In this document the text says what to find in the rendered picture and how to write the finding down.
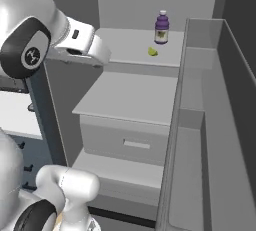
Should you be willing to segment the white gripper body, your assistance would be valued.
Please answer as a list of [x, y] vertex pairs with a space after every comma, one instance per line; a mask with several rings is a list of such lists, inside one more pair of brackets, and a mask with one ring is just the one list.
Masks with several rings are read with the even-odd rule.
[[91, 38], [67, 37], [49, 49], [49, 57], [63, 62], [104, 66], [110, 60], [111, 51], [97, 35]]

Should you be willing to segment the grey fridge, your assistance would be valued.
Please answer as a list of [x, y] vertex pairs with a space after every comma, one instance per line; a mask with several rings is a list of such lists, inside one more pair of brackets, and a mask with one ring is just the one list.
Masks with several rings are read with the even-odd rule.
[[[100, 28], [154, 30], [160, 10], [166, 10], [169, 33], [183, 32], [189, 19], [222, 19], [225, 0], [54, 0], [66, 15]], [[179, 76], [179, 67], [111, 63], [95, 68], [87, 64], [65, 63], [50, 57], [43, 64], [60, 138], [67, 160], [73, 167], [81, 151], [85, 152], [80, 114], [73, 110], [103, 72], [150, 76]], [[104, 231], [155, 231], [158, 205], [101, 195], [90, 205]]]

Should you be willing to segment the grey fridge drawer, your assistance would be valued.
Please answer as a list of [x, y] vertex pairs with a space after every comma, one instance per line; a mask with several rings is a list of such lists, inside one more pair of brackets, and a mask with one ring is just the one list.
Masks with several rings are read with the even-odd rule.
[[81, 151], [73, 168], [96, 174], [100, 179], [100, 194], [118, 199], [157, 206], [163, 168]]
[[[81, 115], [80, 127], [86, 153], [164, 165], [168, 126]], [[150, 149], [124, 146], [124, 139], [150, 144]]]

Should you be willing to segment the grey fridge door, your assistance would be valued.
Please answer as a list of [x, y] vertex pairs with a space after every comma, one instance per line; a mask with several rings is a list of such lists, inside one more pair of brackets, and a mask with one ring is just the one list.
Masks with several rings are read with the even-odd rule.
[[223, 19], [186, 22], [155, 231], [256, 231], [256, 78]]

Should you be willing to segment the purple juice bottle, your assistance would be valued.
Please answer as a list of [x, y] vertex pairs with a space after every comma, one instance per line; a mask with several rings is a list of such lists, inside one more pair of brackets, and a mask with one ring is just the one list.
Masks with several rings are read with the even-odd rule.
[[155, 22], [155, 38], [157, 44], [166, 44], [168, 42], [169, 19], [166, 10], [160, 10]]

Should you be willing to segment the dark blue cupboard run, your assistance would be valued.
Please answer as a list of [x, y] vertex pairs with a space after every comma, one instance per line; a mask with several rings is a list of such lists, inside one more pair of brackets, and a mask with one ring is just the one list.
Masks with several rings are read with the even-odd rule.
[[[24, 166], [33, 164], [32, 172], [23, 172], [23, 183], [35, 185], [39, 169], [47, 164], [67, 165], [49, 88], [46, 66], [25, 80], [28, 93], [0, 91], [0, 127], [19, 144]], [[33, 103], [35, 112], [28, 111]]]

